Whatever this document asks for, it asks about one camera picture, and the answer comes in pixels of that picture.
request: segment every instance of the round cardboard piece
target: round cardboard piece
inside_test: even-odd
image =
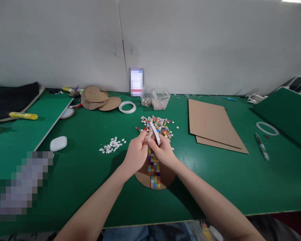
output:
[[[89,102],[89,101],[87,101],[85,99],[85,92],[83,92],[81,94],[81,103],[82,103],[83,107],[85,109],[88,109],[88,110],[94,110],[94,109],[102,107],[104,104],[106,104],[106,102],[98,103],[98,102]]]
[[[74,114],[74,109],[67,108],[64,113],[61,115],[60,119],[66,119],[68,117],[71,117]]]
[[[121,99],[119,97],[109,97],[109,99],[106,101],[106,104],[102,107],[99,107],[98,109],[101,111],[108,111],[116,109],[121,103]]]
[[[84,91],[86,100],[89,102],[104,102],[108,96],[101,92],[97,86],[90,86]]]
[[[152,188],[155,190],[162,190],[162,189],[169,187],[172,184],[172,182],[174,181],[175,176],[176,176],[176,174],[171,169],[169,169],[167,166],[165,166],[163,163],[161,163],[161,161],[159,162],[159,164],[160,164],[160,170],[161,170],[161,187],[160,188]],[[151,177],[148,176],[147,169],[148,169],[148,157],[146,158],[146,161],[145,161],[144,165],[142,166],[142,168],[139,169],[135,173],[135,177],[145,187],[151,188]]]

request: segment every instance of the glue stick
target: glue stick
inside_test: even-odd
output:
[[[68,92],[70,92],[70,93],[75,91],[74,89],[69,88],[69,87],[63,87],[63,90],[64,90],[64,91],[68,91]]]
[[[13,118],[38,119],[38,115],[36,114],[20,113],[20,112],[10,112],[9,116]]]

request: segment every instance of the white tape roll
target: white tape roll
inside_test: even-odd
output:
[[[262,129],[262,127],[260,127],[260,124],[264,124],[264,125],[270,127],[271,129],[274,130],[275,134],[267,132],[266,130]],[[265,134],[268,134],[270,136],[277,136],[279,134],[279,131],[277,129],[275,129],[272,125],[269,125],[268,123],[265,123],[265,122],[258,122],[257,123],[257,128],[259,128],[260,131],[263,131]]]
[[[154,135],[155,135],[155,138],[156,138],[156,143],[157,143],[158,146],[160,146],[161,145],[161,140],[160,140],[160,137],[159,137],[158,132],[156,130],[156,127],[154,126],[154,124],[152,122],[150,123],[150,126],[151,126],[151,128],[154,132]]]
[[[126,105],[126,104],[131,104],[131,105],[133,106],[133,108],[130,109],[130,110],[123,110],[122,107],[123,107],[124,105]],[[136,110],[136,105],[135,105],[133,102],[131,102],[131,101],[124,101],[124,102],[122,102],[122,103],[119,105],[118,108],[119,108],[119,110],[120,110],[121,112],[123,112],[123,113],[125,113],[125,114],[130,114],[130,113],[133,113],[133,112]]]

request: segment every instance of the smartphone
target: smartphone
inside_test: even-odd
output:
[[[144,68],[129,68],[129,92],[130,96],[143,96]]]

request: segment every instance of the green table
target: green table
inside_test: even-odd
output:
[[[245,99],[229,101],[217,96],[191,96],[191,99],[217,104],[227,114],[250,152],[249,155],[196,143],[189,133],[188,100],[172,95],[166,110],[142,107],[140,99],[127,93],[110,92],[122,101],[133,101],[137,110],[123,114],[75,110],[61,119],[48,134],[38,151],[49,150],[50,141],[67,136],[68,146],[55,153],[54,165],[38,190],[37,201],[27,215],[11,224],[0,222],[0,234],[59,230],[76,210],[101,186],[122,163],[129,140],[142,128],[141,116],[159,116],[175,122],[171,145],[175,155],[201,178],[215,187],[245,215],[301,210],[301,150],[282,135],[267,139],[255,124],[262,121]],[[264,160],[255,141],[260,134],[271,158]],[[99,149],[110,138],[127,140],[115,153],[102,154]],[[105,227],[177,222],[203,218],[187,189],[176,177],[165,190],[144,187],[131,177],[124,185]]]

